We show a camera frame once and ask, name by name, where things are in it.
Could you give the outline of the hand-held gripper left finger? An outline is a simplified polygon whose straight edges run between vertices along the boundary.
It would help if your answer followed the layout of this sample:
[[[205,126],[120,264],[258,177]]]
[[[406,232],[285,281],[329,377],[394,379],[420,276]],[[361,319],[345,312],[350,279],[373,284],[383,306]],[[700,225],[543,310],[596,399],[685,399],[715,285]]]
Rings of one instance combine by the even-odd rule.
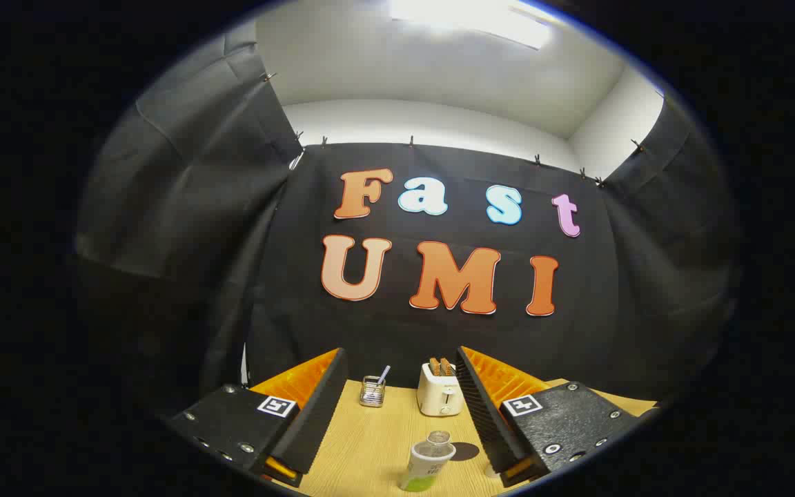
[[[265,362],[242,350],[239,380],[202,389],[163,384],[169,427],[233,471],[298,488],[312,471],[348,378],[335,347],[303,362]]]

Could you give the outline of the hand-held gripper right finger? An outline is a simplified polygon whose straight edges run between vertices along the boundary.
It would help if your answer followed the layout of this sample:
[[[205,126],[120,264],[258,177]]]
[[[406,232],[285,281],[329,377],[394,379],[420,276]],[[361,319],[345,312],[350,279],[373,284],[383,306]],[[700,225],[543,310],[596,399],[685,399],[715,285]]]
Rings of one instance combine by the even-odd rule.
[[[554,386],[470,347],[455,352],[455,376],[505,487],[577,466],[644,420],[580,382]]]

